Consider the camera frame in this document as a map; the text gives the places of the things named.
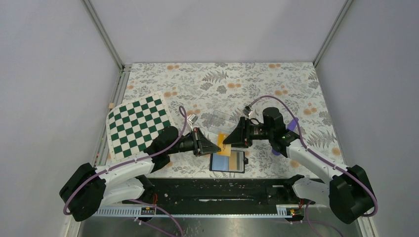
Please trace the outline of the clear plastic box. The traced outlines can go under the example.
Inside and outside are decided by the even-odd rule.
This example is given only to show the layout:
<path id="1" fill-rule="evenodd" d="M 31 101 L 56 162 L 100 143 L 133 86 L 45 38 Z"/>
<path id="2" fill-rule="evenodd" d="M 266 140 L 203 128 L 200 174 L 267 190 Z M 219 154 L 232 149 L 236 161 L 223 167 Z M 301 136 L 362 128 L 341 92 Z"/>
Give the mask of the clear plastic box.
<path id="1" fill-rule="evenodd" d="M 209 132 L 230 134 L 237 124 L 238 122 L 231 115 L 214 110 L 209 120 Z"/>

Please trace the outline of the black leather card holder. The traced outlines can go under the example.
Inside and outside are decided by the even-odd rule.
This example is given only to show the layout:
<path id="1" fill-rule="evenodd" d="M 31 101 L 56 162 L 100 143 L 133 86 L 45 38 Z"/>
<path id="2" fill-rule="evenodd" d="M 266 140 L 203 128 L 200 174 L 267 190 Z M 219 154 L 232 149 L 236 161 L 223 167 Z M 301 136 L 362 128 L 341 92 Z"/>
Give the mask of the black leather card holder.
<path id="1" fill-rule="evenodd" d="M 209 170 L 214 172 L 245 173 L 249 163 L 244 151 L 232 151 L 230 156 L 211 154 Z"/>

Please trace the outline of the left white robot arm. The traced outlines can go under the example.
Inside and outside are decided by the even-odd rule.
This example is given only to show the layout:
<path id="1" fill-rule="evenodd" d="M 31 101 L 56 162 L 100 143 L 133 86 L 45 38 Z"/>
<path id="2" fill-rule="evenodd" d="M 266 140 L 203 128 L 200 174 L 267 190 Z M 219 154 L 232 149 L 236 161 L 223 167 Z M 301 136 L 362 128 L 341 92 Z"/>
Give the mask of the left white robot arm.
<path id="1" fill-rule="evenodd" d="M 179 135 L 174 126 L 166 127 L 144 150 L 144 157 L 101 167 L 79 166 L 59 192 L 65 203 L 63 213 L 80 222 L 113 203 L 129 199 L 147 203 L 155 186 L 146 176 L 165 167 L 171 154 L 192 152 L 199 157 L 220 150 L 198 127 L 186 135 Z"/>

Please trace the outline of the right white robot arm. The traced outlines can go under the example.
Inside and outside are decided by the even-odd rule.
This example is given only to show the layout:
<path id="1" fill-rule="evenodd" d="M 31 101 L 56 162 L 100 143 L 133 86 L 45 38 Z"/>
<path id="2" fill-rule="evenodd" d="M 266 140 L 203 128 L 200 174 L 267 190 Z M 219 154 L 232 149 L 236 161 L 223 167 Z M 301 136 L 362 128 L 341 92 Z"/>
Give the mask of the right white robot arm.
<path id="1" fill-rule="evenodd" d="M 301 137 L 287 128 L 277 108 L 264 109 L 262 115 L 263 122 L 258 124 L 250 118 L 240 117 L 223 144 L 249 148 L 254 140 L 267 140 L 274 151 L 297 161 L 320 178 L 319 182 L 303 175 L 288 179 L 283 190 L 287 202 L 305 199 L 324 205 L 346 224 L 351 224 L 376 206 L 377 200 L 363 168 L 338 165 L 303 146 Z"/>

